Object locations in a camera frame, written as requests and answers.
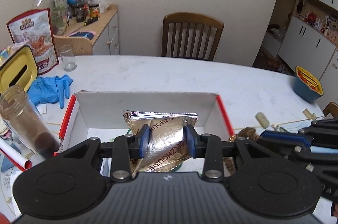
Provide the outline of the gold foil snack bag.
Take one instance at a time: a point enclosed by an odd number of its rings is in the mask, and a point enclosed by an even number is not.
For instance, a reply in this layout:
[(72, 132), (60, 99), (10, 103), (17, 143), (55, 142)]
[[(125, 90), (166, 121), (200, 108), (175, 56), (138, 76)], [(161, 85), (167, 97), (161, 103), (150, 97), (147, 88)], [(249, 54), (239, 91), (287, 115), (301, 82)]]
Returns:
[(198, 121), (195, 112), (164, 113), (123, 111), (123, 118), (133, 135), (137, 135), (144, 124), (150, 127), (150, 141), (143, 159), (131, 160), (132, 175), (138, 172), (169, 172), (190, 158), (183, 128)]

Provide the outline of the small beige plastic piece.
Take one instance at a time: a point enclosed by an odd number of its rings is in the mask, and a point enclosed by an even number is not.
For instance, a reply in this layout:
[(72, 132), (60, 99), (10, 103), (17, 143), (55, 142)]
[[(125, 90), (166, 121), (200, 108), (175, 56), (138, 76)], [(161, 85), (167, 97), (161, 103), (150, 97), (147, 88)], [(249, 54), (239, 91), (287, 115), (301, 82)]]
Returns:
[(308, 120), (315, 121), (317, 119), (317, 116), (315, 113), (311, 113), (307, 108), (303, 110), (303, 114), (306, 116)]

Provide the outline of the beige plastic tube piece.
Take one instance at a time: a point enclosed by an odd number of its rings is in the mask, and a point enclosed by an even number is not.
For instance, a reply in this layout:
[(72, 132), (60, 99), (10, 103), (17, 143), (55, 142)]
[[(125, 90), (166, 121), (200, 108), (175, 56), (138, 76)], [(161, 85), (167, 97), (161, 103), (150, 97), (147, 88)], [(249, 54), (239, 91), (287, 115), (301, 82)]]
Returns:
[(255, 115), (258, 123), (261, 125), (262, 128), (267, 128), (270, 126), (270, 122), (269, 120), (267, 119), (267, 117), (262, 113), (262, 112), (258, 112), (256, 115)]

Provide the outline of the brown wooden chair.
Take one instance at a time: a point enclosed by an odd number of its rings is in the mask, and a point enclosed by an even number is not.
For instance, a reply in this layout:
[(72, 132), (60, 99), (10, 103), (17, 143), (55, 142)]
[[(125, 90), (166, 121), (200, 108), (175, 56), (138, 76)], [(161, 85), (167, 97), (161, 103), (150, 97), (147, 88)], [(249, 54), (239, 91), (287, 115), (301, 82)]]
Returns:
[(338, 105), (333, 102), (330, 101), (325, 109), (323, 110), (323, 114), (325, 117), (328, 117), (329, 115), (331, 115), (333, 117), (333, 119), (337, 119), (338, 118)]
[(222, 21), (199, 13), (166, 15), (163, 18), (161, 56), (213, 61), (224, 26)]

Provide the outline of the red white cardboard box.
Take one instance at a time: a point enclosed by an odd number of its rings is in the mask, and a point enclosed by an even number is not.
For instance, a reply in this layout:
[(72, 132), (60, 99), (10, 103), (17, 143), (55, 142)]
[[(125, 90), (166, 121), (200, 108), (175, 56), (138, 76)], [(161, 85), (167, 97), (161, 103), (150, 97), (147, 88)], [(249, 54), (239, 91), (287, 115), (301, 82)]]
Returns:
[(129, 129), (129, 119), (190, 116), (198, 133), (227, 141), (234, 134), (220, 95), (207, 92), (89, 92), (71, 96), (59, 137), (65, 151), (87, 138), (106, 142)]

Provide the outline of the blue yellow strainer basket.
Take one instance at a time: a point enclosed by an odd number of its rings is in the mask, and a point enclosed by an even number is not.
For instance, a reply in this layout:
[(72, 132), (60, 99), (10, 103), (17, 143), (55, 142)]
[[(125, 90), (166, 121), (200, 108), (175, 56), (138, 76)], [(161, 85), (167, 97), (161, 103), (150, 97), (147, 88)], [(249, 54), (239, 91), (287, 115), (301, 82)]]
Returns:
[(317, 78), (301, 66), (296, 67), (293, 91), (308, 103), (314, 103), (324, 94)]

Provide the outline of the white kitchen cabinet unit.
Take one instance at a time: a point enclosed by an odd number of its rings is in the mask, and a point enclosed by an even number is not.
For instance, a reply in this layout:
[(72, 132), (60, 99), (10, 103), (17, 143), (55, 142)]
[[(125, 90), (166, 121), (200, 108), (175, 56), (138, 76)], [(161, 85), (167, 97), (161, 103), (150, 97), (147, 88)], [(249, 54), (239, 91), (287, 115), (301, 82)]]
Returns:
[(276, 0), (262, 48), (283, 72), (301, 66), (320, 81), (320, 108), (337, 102), (337, 0)]

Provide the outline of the white wooden sideboard cabinet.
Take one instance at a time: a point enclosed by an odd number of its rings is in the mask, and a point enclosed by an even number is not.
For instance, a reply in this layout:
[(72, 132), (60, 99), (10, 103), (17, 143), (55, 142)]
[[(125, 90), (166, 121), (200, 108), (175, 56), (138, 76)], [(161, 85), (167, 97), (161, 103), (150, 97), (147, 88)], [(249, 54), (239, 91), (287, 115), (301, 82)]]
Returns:
[(88, 38), (92, 43), (93, 55), (118, 55), (118, 7), (111, 4), (98, 21), (86, 27), (83, 27), (83, 23), (77, 23), (74, 17), (71, 18), (63, 36)]

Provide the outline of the blue rubber glove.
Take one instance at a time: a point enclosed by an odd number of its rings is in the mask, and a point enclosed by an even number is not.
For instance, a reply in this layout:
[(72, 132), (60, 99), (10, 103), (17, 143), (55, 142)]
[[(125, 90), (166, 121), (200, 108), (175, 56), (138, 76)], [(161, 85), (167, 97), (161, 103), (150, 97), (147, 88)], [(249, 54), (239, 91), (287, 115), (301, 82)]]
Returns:
[(68, 75), (38, 77), (31, 84), (27, 94), (35, 106), (39, 104), (56, 104), (64, 108), (65, 99), (70, 97), (70, 86), (73, 79)]

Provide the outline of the clear drinking glass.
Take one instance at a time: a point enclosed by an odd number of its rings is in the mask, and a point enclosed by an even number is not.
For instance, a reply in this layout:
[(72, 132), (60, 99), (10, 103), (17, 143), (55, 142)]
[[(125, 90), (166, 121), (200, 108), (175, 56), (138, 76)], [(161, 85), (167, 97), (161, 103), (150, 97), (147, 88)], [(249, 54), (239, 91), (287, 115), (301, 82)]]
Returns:
[(66, 72), (74, 71), (77, 68), (75, 55), (72, 51), (72, 46), (70, 44), (63, 45), (59, 49), (59, 54), (61, 57), (63, 68)]

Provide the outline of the light wooden chair back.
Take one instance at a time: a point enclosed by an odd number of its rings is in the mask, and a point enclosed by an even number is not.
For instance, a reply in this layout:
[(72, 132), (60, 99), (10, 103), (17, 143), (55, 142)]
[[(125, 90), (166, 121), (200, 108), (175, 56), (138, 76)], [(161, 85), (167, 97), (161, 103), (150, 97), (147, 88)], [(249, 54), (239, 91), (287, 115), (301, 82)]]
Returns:
[(57, 56), (60, 55), (60, 49), (69, 45), (75, 56), (93, 55), (92, 43), (85, 37), (64, 37), (53, 36)]

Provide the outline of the clear plastic jar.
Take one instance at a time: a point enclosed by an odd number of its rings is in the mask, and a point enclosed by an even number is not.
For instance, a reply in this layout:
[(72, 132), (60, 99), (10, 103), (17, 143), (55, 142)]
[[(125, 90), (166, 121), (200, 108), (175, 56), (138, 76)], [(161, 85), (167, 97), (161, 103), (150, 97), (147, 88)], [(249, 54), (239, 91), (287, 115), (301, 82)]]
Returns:
[(47, 127), (20, 86), (11, 86), (1, 95), (1, 117), (11, 132), (43, 159), (49, 159), (62, 150), (63, 140)]

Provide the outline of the yellow label jar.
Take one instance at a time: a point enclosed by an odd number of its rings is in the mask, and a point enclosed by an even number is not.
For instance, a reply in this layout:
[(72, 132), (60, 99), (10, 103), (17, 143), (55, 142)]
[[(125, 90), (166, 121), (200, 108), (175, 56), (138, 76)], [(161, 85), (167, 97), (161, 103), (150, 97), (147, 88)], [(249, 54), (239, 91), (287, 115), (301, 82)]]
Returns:
[(100, 17), (100, 5), (99, 4), (90, 4), (89, 16), (91, 19)]

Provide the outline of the dark glass jar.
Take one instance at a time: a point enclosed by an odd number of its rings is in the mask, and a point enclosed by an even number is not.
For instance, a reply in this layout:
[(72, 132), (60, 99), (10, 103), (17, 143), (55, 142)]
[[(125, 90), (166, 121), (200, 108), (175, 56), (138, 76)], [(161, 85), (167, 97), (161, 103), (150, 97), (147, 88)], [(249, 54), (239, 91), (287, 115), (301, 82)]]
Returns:
[(75, 6), (75, 16), (78, 23), (84, 22), (86, 19), (84, 4), (77, 4)]

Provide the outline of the red white snack bag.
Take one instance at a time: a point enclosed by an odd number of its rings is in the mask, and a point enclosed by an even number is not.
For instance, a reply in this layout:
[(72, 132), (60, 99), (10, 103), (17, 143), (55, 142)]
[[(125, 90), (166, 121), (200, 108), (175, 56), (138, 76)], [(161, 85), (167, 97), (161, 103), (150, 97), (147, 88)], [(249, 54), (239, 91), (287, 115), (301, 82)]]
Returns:
[(26, 11), (11, 19), (6, 26), (14, 44), (24, 43), (30, 47), (39, 75), (59, 64), (49, 8)]

